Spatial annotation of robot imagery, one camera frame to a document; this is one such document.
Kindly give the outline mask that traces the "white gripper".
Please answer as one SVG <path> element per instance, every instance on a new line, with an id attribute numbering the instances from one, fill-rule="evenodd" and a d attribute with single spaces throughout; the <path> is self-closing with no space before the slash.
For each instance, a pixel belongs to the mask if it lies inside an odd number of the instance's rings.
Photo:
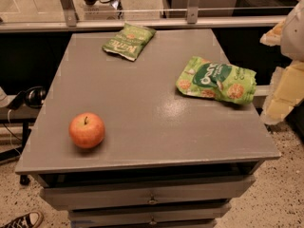
<path id="1" fill-rule="evenodd" d="M 277 67 L 270 82 L 270 93 L 262 107 L 260 119 L 265 124 L 282 122 L 304 100 L 304 1 L 260 38 L 266 46 L 279 46 L 292 63 Z"/>

